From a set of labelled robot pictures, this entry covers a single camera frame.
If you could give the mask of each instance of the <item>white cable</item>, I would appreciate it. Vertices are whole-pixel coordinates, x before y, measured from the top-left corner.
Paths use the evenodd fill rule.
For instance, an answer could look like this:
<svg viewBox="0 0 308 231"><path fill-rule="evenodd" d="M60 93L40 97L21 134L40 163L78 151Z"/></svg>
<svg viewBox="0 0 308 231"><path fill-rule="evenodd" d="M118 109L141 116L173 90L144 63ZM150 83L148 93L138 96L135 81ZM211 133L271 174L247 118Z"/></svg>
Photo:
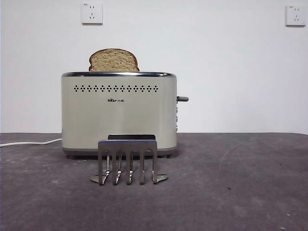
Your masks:
<svg viewBox="0 0 308 231"><path fill-rule="evenodd" d="M0 144L0 147L6 147L6 146L13 146L13 145L28 145L28 144L34 144L34 145L44 145L44 144L50 144L54 142L61 141L62 139L55 139L52 141L46 141L46 142L15 142L15 143L3 143Z"/></svg>

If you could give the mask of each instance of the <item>socket faceplate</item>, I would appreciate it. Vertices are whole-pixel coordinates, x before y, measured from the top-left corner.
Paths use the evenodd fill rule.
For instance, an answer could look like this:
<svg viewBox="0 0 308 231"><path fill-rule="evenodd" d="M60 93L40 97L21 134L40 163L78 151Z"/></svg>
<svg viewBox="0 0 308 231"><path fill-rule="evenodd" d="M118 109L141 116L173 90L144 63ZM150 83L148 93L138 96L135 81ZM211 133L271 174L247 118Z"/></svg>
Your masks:
<svg viewBox="0 0 308 231"><path fill-rule="evenodd" d="M286 25L287 26L305 26L307 8L305 5L286 6Z"/></svg>
<svg viewBox="0 0 308 231"><path fill-rule="evenodd" d="M81 4L82 24L103 24L103 5L97 2Z"/></svg>

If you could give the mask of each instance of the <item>toaster lever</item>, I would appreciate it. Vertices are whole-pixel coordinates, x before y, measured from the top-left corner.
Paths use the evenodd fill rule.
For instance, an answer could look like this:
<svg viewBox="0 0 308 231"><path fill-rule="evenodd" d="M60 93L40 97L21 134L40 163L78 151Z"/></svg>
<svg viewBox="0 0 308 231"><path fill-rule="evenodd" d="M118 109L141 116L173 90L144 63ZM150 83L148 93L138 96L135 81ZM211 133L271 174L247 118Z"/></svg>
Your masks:
<svg viewBox="0 0 308 231"><path fill-rule="evenodd" d="M187 102L187 101L188 101L188 97L185 97L185 96L178 96L178 97L177 97L177 101L178 101L178 102Z"/></svg>

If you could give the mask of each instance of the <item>bread slice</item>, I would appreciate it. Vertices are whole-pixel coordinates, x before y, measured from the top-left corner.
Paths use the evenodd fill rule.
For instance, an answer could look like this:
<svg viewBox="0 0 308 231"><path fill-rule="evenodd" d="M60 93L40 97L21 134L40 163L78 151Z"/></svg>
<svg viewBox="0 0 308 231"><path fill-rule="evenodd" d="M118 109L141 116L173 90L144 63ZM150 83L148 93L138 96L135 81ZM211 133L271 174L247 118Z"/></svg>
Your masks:
<svg viewBox="0 0 308 231"><path fill-rule="evenodd" d="M89 71L139 71L136 57L122 49L104 49L90 56Z"/></svg>

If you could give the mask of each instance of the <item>bread rack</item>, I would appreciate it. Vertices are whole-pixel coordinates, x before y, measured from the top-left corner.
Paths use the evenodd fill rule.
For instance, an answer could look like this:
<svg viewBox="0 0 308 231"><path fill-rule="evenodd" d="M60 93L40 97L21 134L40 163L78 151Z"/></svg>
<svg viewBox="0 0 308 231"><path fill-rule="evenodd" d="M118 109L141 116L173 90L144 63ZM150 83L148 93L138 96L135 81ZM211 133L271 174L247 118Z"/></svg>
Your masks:
<svg viewBox="0 0 308 231"><path fill-rule="evenodd" d="M98 143L98 174L91 177L93 182L104 185L108 176L112 174L112 183L117 185L122 175L122 156L126 156L126 184L131 184L133 171L133 155L139 153L139 184L145 183L144 156L146 152L153 154L152 180L157 184L166 180L168 175L157 174L157 142L155 140L105 140ZM103 155L106 155L106 169L103 171Z"/></svg>

